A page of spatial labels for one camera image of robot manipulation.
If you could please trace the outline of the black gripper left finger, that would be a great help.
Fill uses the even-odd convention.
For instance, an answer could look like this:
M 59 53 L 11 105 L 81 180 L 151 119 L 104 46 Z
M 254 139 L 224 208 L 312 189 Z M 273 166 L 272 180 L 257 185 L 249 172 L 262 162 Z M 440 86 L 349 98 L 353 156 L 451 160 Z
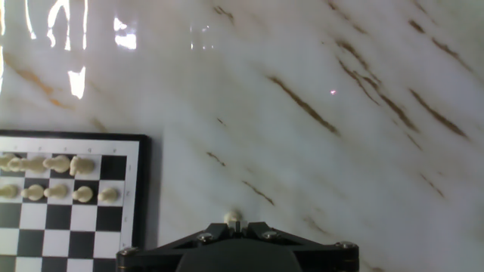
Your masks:
M 147 271 L 149 268 L 175 271 L 185 254 L 231 238 L 234 232 L 234 226 L 213 223 L 204 230 L 155 249 L 141 250 L 139 247 L 127 247 L 116 254 L 116 271 Z

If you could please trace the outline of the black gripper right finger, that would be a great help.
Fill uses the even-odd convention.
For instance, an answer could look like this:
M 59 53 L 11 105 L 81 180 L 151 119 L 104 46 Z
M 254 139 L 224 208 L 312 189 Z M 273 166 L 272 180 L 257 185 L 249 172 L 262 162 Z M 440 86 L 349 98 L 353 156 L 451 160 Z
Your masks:
M 269 227 L 265 222 L 239 221 L 237 232 L 244 239 L 283 249 L 301 271 L 358 272 L 358 245 L 353 242 L 321 244 Z

